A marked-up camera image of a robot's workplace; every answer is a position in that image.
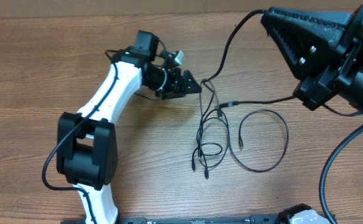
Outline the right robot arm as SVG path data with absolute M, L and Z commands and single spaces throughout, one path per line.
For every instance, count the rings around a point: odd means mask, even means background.
M 314 111 L 336 95 L 363 112 L 363 5 L 352 14 L 271 7 L 267 34 L 299 81 L 293 96 Z

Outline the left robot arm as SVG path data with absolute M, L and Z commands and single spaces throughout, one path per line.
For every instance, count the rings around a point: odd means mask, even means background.
M 134 45 L 106 50 L 107 77 L 93 97 L 76 113 L 58 120 L 56 168 L 81 197 L 81 223 L 117 223 L 119 213 L 111 194 L 118 155 L 115 125 L 130 98 L 146 86 L 160 100 L 201 92 L 189 70 L 181 70 L 183 51 L 157 51 L 162 41 L 138 31 Z

